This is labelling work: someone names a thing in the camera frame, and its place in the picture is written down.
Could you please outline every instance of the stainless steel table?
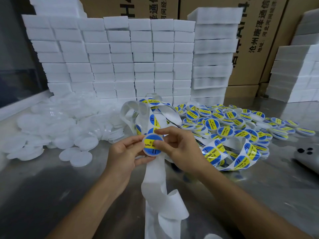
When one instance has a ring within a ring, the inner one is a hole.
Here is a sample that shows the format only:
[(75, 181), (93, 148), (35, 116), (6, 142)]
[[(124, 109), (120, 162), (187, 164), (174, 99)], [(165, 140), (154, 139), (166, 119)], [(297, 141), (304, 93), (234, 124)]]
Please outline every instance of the stainless steel table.
[[(257, 98), (226, 100), (225, 104), (296, 120), (317, 131), (311, 138), (273, 139), (267, 159), (225, 175), (301, 230), (319, 236), (319, 175), (293, 159), (300, 144), (319, 143), (319, 102), (285, 104)], [(82, 168), (60, 161), (60, 149), (46, 149), (31, 161), (11, 160), (0, 172), (0, 239), (44, 238), (101, 175), (109, 146), (101, 141), (92, 150), (93, 161)], [(145, 201), (140, 186), (145, 168), (133, 171), (128, 187), (110, 207), (94, 238), (144, 237)], [(190, 214), (181, 224), (182, 239), (203, 239), (208, 233), (224, 239), (243, 238), (224, 211), (227, 205), (217, 204), (200, 182), (176, 172), (170, 163), (166, 163), (166, 173), (167, 190), (179, 190)]]

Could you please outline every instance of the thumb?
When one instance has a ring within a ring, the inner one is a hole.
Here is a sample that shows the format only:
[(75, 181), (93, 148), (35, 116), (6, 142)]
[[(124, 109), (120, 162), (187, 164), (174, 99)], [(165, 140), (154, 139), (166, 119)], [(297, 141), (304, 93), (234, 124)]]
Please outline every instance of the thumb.
[(171, 156), (174, 151), (174, 148), (164, 141), (155, 140), (153, 144), (157, 149), (165, 152), (168, 156)]
[(144, 144), (142, 142), (137, 142), (133, 144), (133, 146), (129, 148), (127, 152), (131, 154), (132, 156), (136, 157), (138, 153), (143, 150), (143, 148), (144, 148)]

